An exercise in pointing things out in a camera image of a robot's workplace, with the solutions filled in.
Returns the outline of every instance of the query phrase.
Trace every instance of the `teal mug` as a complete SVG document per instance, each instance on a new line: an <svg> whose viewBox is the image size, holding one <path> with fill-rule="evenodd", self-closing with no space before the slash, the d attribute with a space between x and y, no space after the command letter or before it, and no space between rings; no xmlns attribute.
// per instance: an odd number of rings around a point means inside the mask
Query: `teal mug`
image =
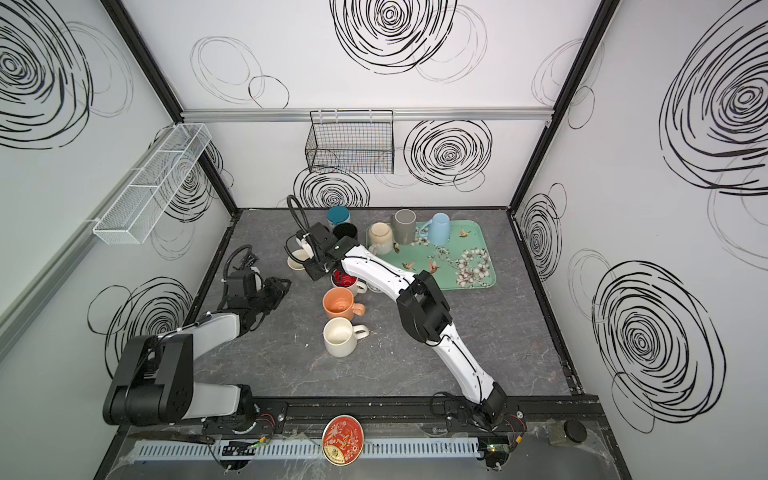
<svg viewBox="0 0 768 480"><path fill-rule="evenodd" d="M435 214L427 223L419 228L419 236L426 237L432 245L445 245L448 243L451 232L451 219L446 214Z"/></svg>

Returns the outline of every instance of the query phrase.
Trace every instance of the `light blue mug handle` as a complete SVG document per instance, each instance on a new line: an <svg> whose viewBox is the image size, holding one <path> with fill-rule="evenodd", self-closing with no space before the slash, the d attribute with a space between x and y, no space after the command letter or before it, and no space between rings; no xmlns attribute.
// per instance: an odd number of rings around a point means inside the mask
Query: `light blue mug handle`
<svg viewBox="0 0 768 480"><path fill-rule="evenodd" d="M424 224L421 226L421 228L419 228L419 236L420 236L421 238L426 238L426 237L427 237L427 233L429 233L429 232L424 232L424 233L422 233L422 231L423 231L423 230L424 230L426 227L428 227L430 223L432 223L432 220L433 220L433 219L432 219L432 218L430 218L430 219L429 219L429 221L427 221L427 223L424 223Z"/></svg>

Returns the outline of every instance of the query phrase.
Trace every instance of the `mug handle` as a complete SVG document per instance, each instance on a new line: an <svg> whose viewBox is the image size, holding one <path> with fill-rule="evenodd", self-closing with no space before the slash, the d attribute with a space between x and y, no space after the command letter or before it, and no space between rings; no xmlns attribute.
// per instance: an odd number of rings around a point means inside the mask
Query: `mug handle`
<svg viewBox="0 0 768 480"><path fill-rule="evenodd" d="M371 331L365 325L352 325L352 330L355 333L355 338L358 340L364 339L371 334Z"/></svg>
<svg viewBox="0 0 768 480"><path fill-rule="evenodd" d="M429 226L429 224L432 223L432 219L430 218L427 223L424 223L421 228L419 228L419 236L421 238L426 238L427 233L422 233L422 230L424 230L426 227Z"/></svg>

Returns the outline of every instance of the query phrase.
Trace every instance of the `green tray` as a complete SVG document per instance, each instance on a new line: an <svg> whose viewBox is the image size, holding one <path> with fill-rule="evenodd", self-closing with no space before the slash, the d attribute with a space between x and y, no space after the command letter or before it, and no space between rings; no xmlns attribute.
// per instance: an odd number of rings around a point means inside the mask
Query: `green tray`
<svg viewBox="0 0 768 480"><path fill-rule="evenodd" d="M416 228L424 223L416 222ZM370 245L368 230L366 246ZM496 283L496 272L482 231L472 220L451 220L450 238L445 245L432 245L417 234L416 242L409 245L396 243L393 251L378 257L412 272L431 272L441 290L488 288Z"/></svg>

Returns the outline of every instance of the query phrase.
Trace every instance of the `black mug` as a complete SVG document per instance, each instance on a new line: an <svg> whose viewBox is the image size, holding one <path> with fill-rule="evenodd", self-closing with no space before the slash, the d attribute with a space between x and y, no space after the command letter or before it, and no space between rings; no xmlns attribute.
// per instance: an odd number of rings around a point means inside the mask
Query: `black mug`
<svg viewBox="0 0 768 480"><path fill-rule="evenodd" d="M333 236L339 240L341 240L342 237L350 237L357 240L357 227L351 223L339 223L333 228Z"/></svg>

